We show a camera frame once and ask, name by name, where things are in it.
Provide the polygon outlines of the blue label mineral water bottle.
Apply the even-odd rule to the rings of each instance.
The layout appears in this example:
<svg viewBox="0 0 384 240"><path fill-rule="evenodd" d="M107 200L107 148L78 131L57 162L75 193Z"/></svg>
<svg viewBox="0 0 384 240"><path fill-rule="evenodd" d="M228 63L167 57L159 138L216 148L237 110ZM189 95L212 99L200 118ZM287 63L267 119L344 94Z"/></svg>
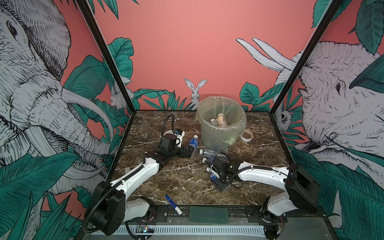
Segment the blue label mineral water bottle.
<svg viewBox="0 0 384 240"><path fill-rule="evenodd" d="M220 176L211 168L207 167L206 171L209 173L209 177L210 177L211 181L215 181L216 179L220 178Z"/></svg>

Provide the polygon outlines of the clear unlabelled bottle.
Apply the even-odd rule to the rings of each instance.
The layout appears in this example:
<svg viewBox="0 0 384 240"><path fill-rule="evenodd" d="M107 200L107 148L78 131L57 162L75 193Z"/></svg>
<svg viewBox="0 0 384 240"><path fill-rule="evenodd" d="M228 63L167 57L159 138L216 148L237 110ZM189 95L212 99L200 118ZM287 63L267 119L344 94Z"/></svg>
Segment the clear unlabelled bottle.
<svg viewBox="0 0 384 240"><path fill-rule="evenodd" d="M223 158L224 160L229 160L229 156L221 151L214 151L211 149L200 149L199 154L209 160L213 160L215 157Z"/></svg>

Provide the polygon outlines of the blue cap bottle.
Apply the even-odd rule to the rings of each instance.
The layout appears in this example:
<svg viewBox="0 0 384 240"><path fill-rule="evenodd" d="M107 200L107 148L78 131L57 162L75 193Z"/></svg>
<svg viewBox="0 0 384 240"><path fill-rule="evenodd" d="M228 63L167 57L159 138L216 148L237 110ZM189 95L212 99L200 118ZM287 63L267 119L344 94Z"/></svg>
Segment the blue cap bottle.
<svg viewBox="0 0 384 240"><path fill-rule="evenodd" d="M197 150L199 147L199 139L197 135L194 135L190 141L189 141L189 146L193 147L194 150Z"/></svg>

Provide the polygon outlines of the yellow white label tea bottle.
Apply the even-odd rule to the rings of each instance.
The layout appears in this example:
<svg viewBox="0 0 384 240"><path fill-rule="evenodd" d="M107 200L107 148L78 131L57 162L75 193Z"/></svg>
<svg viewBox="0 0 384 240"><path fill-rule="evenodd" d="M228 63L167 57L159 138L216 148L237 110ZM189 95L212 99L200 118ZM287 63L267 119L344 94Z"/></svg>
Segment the yellow white label tea bottle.
<svg viewBox="0 0 384 240"><path fill-rule="evenodd" d="M218 127L222 129L226 129L228 127L225 115L222 113L218 114L217 123L218 123Z"/></svg>

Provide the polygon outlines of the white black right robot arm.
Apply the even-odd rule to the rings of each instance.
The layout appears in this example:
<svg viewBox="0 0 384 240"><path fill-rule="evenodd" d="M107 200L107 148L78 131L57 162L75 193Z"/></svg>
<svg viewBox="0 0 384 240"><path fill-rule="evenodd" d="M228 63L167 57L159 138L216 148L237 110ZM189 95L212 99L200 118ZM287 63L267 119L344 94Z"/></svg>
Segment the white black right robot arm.
<svg viewBox="0 0 384 240"><path fill-rule="evenodd" d="M211 182L223 192L234 180L256 182L279 188L283 192L266 198L256 210L256 216L266 223L276 223L283 215L300 210L307 213L318 211L320 183L303 167L291 164L285 168L273 168L251 164L245 161L224 161L218 157L204 157Z"/></svg>

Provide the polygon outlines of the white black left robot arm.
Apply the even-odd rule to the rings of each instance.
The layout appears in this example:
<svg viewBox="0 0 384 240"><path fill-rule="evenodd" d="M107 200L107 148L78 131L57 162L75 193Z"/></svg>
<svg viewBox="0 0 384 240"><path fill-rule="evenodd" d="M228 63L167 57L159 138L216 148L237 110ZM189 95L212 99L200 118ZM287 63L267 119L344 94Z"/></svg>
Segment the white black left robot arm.
<svg viewBox="0 0 384 240"><path fill-rule="evenodd" d="M101 231L112 235L120 225L134 218L144 217L150 202L144 199L129 201L130 195L146 180L156 175L173 158L192 158L198 150L198 141L190 140L182 146L182 137L166 134L150 152L144 153L141 163L111 183L99 183L91 197L82 224L82 231L91 234Z"/></svg>

